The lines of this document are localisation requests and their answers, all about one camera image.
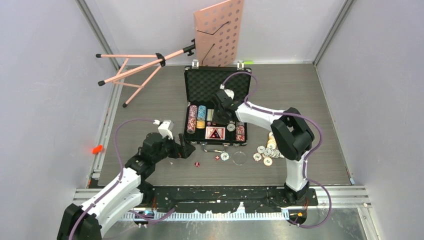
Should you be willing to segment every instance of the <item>open black case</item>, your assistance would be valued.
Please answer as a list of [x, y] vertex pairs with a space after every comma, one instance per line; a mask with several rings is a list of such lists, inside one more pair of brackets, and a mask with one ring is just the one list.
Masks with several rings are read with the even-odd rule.
[[[245, 146], [248, 140], [248, 126], [244, 123], [244, 141], [236, 140], [236, 131], [228, 131], [226, 125], [214, 124], [206, 127], [224, 127], [225, 139], [206, 139], [206, 127], [196, 128], [194, 133], [187, 132], [187, 125], [189, 120], [189, 107], [190, 105], [206, 106], [207, 109], [214, 109], [212, 103], [212, 95], [220, 89], [220, 85], [224, 80], [236, 72], [249, 72], [250, 68], [237, 68], [237, 67], [214, 67], [214, 66], [200, 66], [192, 67], [186, 66], [184, 69], [185, 78], [185, 92], [187, 94], [187, 110], [185, 113], [184, 136], [185, 139], [191, 143], [208, 144], [208, 145], [235, 145]], [[249, 93], [251, 83], [251, 76], [247, 74], [237, 74], [225, 83], [225, 88], [234, 91], [234, 100], [243, 102], [245, 96]]]

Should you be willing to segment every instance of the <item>gray wooden tabletop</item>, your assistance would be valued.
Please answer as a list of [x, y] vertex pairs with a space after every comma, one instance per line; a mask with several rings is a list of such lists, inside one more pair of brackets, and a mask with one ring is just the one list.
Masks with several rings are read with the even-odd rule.
[[[259, 106], [276, 110], [297, 108], [302, 115], [315, 120], [324, 133], [323, 144], [309, 157], [307, 175], [325, 185], [349, 185], [347, 170], [340, 144], [335, 133], [326, 100], [312, 64], [264, 64], [251, 65], [252, 73], [258, 78], [259, 90], [249, 100]], [[126, 83], [141, 84], [154, 69], [147, 69], [125, 79]], [[251, 81], [250, 89], [255, 87]], [[149, 118], [174, 122], [173, 134], [184, 132], [187, 107], [183, 66], [166, 66], [128, 104], [124, 103], [136, 90], [124, 86], [112, 128], [112, 136], [118, 125], [126, 120]], [[318, 132], [309, 125], [318, 142]], [[271, 166], [255, 162], [253, 154], [257, 147], [266, 145], [268, 131], [248, 124], [247, 146], [229, 147], [232, 156], [243, 152], [247, 161], [236, 165], [228, 161], [216, 161], [216, 153], [204, 152], [200, 146], [188, 159], [162, 160], [147, 181], [156, 186], [165, 185], [282, 185], [286, 179], [286, 160], [274, 159]], [[148, 122], [132, 122], [123, 126], [118, 133], [117, 144], [123, 161], [136, 154], [146, 135], [157, 132], [155, 125]], [[98, 184], [109, 183], [119, 172], [119, 163], [114, 149], [113, 137], [106, 150], [104, 164]]]

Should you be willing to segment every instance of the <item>white wall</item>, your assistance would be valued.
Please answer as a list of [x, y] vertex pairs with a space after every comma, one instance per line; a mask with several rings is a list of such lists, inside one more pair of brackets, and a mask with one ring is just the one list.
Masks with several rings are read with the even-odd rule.
[[423, 239], [424, 1], [356, 1], [318, 65], [384, 239]]
[[[195, 37], [193, 12], [223, 0], [91, 0], [114, 53], [173, 53]], [[245, 0], [237, 60], [312, 62], [345, 0]], [[170, 64], [187, 64], [179, 56]], [[145, 63], [141, 59], [132, 65]]]
[[83, 187], [114, 74], [74, 0], [0, 3], [0, 235], [56, 239]]

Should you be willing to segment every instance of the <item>case handle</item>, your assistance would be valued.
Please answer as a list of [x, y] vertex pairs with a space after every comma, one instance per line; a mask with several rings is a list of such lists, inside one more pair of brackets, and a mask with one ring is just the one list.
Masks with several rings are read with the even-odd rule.
[[224, 153], [227, 151], [228, 145], [224, 145], [224, 150], [220, 151], [220, 150], [213, 150], [213, 149], [206, 149], [206, 144], [202, 143], [201, 144], [201, 149], [207, 153], [209, 152], [213, 152], [213, 153]]

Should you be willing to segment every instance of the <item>case lid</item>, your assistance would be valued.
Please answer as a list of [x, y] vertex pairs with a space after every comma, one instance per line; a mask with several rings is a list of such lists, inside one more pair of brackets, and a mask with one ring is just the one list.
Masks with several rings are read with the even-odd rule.
[[[237, 70], [236, 67], [200, 66], [193, 69], [187, 66], [184, 71], [185, 92], [189, 102], [209, 102], [212, 95], [220, 89], [224, 80], [236, 72], [251, 72], [250, 68]], [[238, 74], [225, 83], [225, 88], [233, 90], [234, 100], [243, 101], [249, 93], [251, 76]]]

